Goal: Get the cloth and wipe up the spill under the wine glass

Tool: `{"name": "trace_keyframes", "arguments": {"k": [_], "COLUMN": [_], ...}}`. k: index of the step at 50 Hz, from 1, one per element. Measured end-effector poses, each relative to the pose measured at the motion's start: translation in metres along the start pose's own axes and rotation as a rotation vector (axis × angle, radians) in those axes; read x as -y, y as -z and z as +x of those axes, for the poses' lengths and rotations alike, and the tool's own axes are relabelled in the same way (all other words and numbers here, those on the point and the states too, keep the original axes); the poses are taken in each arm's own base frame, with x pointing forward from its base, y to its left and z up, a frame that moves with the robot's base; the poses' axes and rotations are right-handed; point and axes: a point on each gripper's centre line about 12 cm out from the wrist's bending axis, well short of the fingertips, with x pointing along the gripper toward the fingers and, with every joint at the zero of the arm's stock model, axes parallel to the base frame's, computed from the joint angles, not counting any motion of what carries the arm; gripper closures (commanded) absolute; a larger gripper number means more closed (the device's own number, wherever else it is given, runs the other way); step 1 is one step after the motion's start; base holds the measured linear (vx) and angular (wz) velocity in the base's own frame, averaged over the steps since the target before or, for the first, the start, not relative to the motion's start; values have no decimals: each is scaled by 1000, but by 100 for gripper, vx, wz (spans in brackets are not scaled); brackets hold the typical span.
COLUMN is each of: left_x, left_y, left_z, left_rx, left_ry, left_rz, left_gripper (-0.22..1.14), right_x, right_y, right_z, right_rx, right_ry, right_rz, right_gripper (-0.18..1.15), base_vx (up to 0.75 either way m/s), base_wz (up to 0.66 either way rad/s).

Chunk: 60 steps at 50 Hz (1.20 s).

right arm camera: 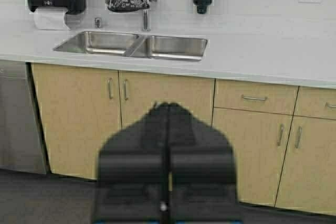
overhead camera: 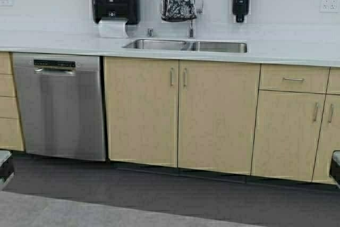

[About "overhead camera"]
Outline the robot base right corner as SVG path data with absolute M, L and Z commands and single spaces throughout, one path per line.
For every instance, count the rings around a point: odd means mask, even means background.
M 339 150 L 333 152 L 329 171 L 330 177 L 335 181 L 338 188 L 339 188 L 339 155 L 340 155 Z

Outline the robot base left corner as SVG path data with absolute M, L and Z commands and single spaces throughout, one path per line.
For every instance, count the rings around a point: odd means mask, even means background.
M 13 177 L 13 155 L 10 151 L 1 149 L 1 190 L 8 185 Z

